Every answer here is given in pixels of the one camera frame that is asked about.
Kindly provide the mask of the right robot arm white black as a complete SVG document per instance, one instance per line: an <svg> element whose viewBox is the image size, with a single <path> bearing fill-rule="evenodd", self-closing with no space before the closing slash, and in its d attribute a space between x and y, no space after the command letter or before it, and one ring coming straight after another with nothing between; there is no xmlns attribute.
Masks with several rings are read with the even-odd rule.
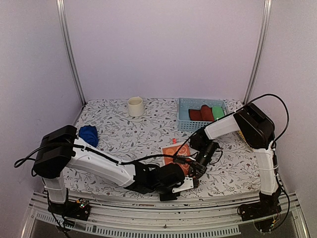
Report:
<svg viewBox="0 0 317 238"><path fill-rule="evenodd" d="M273 121L251 103L198 129L190 138L190 147L200 152L199 163L204 165L218 148L215 139L232 132L242 132L258 161L260 195L273 196L278 191L274 130Z"/></svg>

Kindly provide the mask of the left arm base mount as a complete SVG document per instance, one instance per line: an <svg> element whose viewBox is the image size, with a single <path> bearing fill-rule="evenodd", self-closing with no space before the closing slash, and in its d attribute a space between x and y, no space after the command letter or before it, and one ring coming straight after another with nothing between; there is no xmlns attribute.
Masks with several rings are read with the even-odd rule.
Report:
<svg viewBox="0 0 317 238"><path fill-rule="evenodd" d="M91 206L86 199L79 198L76 201L66 200L63 204L53 203L49 200L48 211L64 218L88 221Z"/></svg>

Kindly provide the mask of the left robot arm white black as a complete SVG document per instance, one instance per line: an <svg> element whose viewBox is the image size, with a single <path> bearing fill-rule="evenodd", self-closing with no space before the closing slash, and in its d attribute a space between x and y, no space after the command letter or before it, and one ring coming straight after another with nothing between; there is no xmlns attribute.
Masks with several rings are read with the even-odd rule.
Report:
<svg viewBox="0 0 317 238"><path fill-rule="evenodd" d="M161 201L175 200L180 192L199 186L199 181L186 176L178 164L159 167L120 159L94 148L76 131L74 126L66 125L45 135L33 165L50 192L50 201L63 215L74 210L63 182L62 171L66 167L97 175L129 191L157 192Z"/></svg>

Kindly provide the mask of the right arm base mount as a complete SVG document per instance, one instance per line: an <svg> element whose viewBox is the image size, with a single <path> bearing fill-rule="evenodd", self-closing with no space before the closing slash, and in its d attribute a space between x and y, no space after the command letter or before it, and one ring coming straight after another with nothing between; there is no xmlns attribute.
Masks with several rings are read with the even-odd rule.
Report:
<svg viewBox="0 0 317 238"><path fill-rule="evenodd" d="M242 221L258 219L281 212L278 198L260 193L259 202L242 204L237 208L237 214Z"/></svg>

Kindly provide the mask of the orange bunny pattern towel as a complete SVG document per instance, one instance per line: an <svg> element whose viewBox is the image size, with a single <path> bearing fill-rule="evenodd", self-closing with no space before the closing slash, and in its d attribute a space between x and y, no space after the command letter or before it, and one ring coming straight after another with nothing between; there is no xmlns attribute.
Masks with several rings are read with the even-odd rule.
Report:
<svg viewBox="0 0 317 238"><path fill-rule="evenodd" d="M181 147L180 143L166 146L166 147L162 148L162 153L164 155L173 156L178 151L178 149L180 147ZM194 161L193 155L190 155L189 146L187 144L185 144L178 151L176 158L164 156L162 159L162 165L165 166L168 164L177 164L184 172L184 175L189 177L193 173L193 169L190 166L190 163L192 161Z"/></svg>

